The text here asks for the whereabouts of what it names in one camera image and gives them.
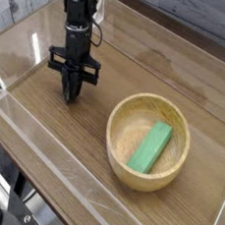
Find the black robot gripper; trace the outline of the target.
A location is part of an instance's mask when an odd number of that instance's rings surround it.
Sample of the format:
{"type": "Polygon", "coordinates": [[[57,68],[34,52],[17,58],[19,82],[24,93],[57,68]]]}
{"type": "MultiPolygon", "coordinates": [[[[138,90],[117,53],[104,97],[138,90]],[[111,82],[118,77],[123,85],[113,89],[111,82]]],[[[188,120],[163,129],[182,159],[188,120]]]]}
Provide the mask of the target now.
{"type": "Polygon", "coordinates": [[[48,67],[61,73],[63,98],[69,103],[77,99],[83,82],[97,84],[101,65],[89,53],[92,34],[89,26],[65,24],[65,30],[65,46],[49,48],[48,67]]]}

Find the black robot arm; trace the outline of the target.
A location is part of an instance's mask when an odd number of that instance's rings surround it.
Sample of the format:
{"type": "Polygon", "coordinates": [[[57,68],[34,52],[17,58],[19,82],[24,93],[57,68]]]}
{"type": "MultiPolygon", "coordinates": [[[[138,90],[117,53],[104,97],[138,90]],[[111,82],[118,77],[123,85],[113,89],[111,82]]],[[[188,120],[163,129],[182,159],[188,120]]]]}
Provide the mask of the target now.
{"type": "Polygon", "coordinates": [[[83,82],[97,84],[101,65],[90,56],[90,46],[100,46],[91,40],[92,26],[100,35],[100,26],[93,15],[97,12],[97,0],[63,0],[66,15],[66,40],[63,47],[48,48],[48,67],[61,73],[63,97],[66,103],[77,99],[83,82]]]}

